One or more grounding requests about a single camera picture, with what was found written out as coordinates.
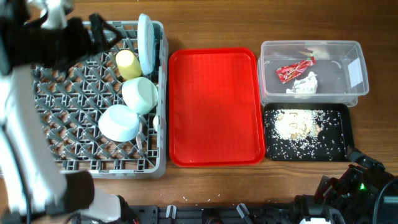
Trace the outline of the light blue plate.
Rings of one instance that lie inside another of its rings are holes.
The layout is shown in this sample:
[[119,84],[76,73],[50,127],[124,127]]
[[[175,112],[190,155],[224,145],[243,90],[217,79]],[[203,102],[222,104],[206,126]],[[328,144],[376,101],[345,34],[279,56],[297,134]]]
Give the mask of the light blue plate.
[[155,68],[155,32],[150,17],[140,14],[137,27],[137,46],[141,70],[148,75]]

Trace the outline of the yellow plastic cup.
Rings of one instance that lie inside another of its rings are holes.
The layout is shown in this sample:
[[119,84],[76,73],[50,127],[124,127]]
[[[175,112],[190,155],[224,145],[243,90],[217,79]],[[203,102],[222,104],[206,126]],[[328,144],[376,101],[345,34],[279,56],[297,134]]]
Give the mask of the yellow plastic cup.
[[130,50],[119,51],[116,54],[116,64],[120,75],[126,80],[131,80],[142,75],[140,62]]

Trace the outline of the green bowl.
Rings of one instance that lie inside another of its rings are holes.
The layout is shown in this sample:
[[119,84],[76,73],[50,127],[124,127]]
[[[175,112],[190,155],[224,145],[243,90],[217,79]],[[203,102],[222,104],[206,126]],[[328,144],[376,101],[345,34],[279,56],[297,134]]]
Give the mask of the green bowl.
[[137,114],[148,114],[158,102],[157,86],[145,77],[127,80],[122,85],[125,104]]

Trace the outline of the light blue bowl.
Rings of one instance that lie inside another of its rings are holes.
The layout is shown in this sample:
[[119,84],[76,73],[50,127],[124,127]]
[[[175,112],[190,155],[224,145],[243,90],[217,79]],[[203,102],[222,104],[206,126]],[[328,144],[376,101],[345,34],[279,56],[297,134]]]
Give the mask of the light blue bowl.
[[100,116],[98,127],[112,141],[130,141],[138,134],[139,115],[126,105],[113,105]]

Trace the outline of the red candy wrapper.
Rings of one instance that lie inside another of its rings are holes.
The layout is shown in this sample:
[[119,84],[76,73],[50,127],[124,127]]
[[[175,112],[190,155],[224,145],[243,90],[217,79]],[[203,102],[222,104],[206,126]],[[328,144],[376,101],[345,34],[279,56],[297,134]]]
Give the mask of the red candy wrapper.
[[280,67],[275,72],[279,77],[279,80],[283,84],[285,84],[290,80],[300,76],[308,67],[311,67],[315,64],[316,64],[315,58],[309,57],[297,63]]

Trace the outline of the white napkin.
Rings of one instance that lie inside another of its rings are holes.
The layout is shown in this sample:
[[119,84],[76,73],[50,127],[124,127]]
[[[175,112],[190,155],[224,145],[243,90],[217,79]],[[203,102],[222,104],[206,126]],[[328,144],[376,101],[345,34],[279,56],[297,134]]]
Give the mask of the white napkin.
[[317,74],[310,72],[307,77],[294,81],[293,87],[291,89],[286,89],[286,93],[314,94],[317,92],[317,88]]

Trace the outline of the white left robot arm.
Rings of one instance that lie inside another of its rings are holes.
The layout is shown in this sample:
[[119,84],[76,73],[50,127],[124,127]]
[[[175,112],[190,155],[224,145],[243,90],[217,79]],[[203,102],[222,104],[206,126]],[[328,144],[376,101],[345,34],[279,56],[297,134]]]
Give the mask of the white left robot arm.
[[110,49],[109,24],[90,16],[91,29],[69,17],[72,1],[1,2],[1,170],[9,208],[2,223],[44,216],[124,223],[133,219],[120,196],[96,189],[87,171],[61,174],[49,152],[35,108],[31,67],[67,71]]

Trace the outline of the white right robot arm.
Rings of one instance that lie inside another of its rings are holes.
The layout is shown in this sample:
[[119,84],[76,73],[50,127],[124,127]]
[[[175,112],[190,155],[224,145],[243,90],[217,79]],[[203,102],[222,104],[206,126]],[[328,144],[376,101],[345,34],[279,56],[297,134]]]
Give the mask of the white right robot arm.
[[397,223],[397,176],[384,165],[347,147],[348,166],[340,177],[323,176],[314,195],[298,195],[292,223]]

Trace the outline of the grey dishwasher rack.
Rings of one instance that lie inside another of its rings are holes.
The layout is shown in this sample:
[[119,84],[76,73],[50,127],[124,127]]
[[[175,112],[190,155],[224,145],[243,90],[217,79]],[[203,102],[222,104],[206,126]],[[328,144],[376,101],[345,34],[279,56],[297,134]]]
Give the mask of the grey dishwasher rack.
[[[120,50],[138,51],[136,21],[114,21],[122,39],[110,50],[76,64],[67,72],[32,69],[35,107],[54,162],[63,174],[88,171],[102,179],[156,179],[167,163],[167,64],[169,43],[163,25],[153,23],[156,63],[149,79],[158,86],[159,102],[141,115],[142,147],[136,139],[114,142],[98,127],[105,110],[123,104],[123,78],[116,67]],[[152,125],[159,115],[159,128]]]

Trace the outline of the white plastic spoon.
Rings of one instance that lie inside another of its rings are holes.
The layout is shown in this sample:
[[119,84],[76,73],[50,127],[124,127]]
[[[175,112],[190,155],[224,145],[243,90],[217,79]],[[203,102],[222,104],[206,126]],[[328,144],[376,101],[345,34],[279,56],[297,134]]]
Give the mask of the white plastic spoon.
[[152,120],[152,125],[154,130],[157,132],[159,128],[159,115],[156,113],[153,120]]

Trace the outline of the red plastic tray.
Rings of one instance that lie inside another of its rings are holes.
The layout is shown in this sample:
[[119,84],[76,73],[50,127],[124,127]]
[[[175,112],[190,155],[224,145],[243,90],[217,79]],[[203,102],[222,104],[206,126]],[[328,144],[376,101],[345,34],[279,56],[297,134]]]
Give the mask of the red plastic tray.
[[169,154],[180,167],[243,166],[266,154],[256,56],[182,49],[169,60]]

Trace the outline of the clear plastic bin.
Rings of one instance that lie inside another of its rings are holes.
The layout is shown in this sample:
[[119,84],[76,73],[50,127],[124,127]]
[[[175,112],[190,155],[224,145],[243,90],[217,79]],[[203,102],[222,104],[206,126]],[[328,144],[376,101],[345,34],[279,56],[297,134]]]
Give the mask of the clear plastic bin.
[[[317,91],[287,93],[295,80],[282,83],[276,70],[313,57],[297,80],[313,72]],[[261,45],[257,62],[261,103],[343,103],[354,106],[369,92],[368,71],[359,42],[354,40],[268,40]]]

